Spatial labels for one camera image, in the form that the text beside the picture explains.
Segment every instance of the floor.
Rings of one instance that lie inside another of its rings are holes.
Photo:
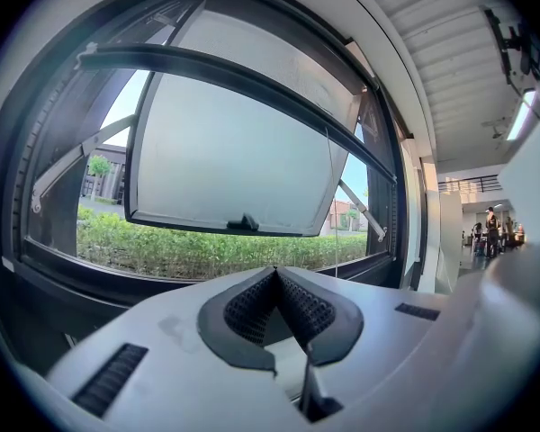
[[[460,258],[460,270],[458,272],[458,278],[472,272],[485,270],[489,263],[490,260],[485,256],[473,255],[471,247],[463,247],[462,256]]]

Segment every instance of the person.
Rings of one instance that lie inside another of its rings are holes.
[[[506,248],[513,248],[514,245],[514,221],[509,216],[504,223],[504,252]]]
[[[486,218],[486,229],[488,231],[488,239],[486,243],[486,257],[496,257],[498,253],[498,228],[500,224],[498,218],[494,214],[492,207],[488,208],[488,217]]]
[[[515,235],[515,243],[517,247],[521,247],[524,245],[524,242],[526,241],[526,234],[524,232],[524,228],[522,227],[522,224],[518,225],[518,232],[516,232]]]
[[[478,253],[480,249],[480,241],[482,238],[482,223],[476,222],[474,227],[472,227],[472,244],[473,244],[473,253]]]

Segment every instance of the building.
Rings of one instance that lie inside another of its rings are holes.
[[[357,214],[356,218],[348,215],[351,211]],[[330,205],[330,211],[320,230],[320,235],[331,235],[336,228],[351,232],[367,231],[368,221],[353,203],[334,200]]]
[[[90,175],[89,166],[87,166],[82,181],[80,195],[83,197],[91,196],[92,191],[95,190],[97,197],[115,200],[118,204],[122,204],[122,197],[124,195],[126,148],[103,144],[99,146],[92,155],[99,155],[108,159],[111,170],[107,175],[98,177],[96,188],[94,188],[95,177]]]

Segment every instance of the cable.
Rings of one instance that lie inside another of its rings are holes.
[[[336,268],[334,269],[334,278],[338,278],[338,210],[336,209],[336,189],[338,188],[338,184],[334,183],[334,163],[332,163],[332,150],[330,149],[328,128],[326,128],[326,140],[328,141],[328,154],[330,155],[330,179],[332,181],[332,187],[334,187],[334,197],[332,198],[332,201],[334,202],[334,219],[336,220],[336,250],[334,251]]]

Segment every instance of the sky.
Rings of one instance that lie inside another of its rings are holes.
[[[116,101],[114,101],[114,104],[103,121],[102,128],[136,112],[138,99],[148,74],[149,72],[144,70],[138,70],[134,73],[126,86],[122,89],[121,93],[118,94]],[[119,132],[118,134],[109,138],[104,144],[126,147],[128,142],[128,131],[129,129]],[[355,135],[361,141],[364,141],[361,126],[356,126]],[[366,165],[352,154],[348,154],[346,166],[344,167],[344,172],[342,173],[342,180],[347,184],[348,187],[350,187],[360,201],[368,206],[368,198],[364,195],[366,187],[368,186]],[[335,198],[336,200],[344,202],[350,201],[344,191],[340,188],[336,190]]]

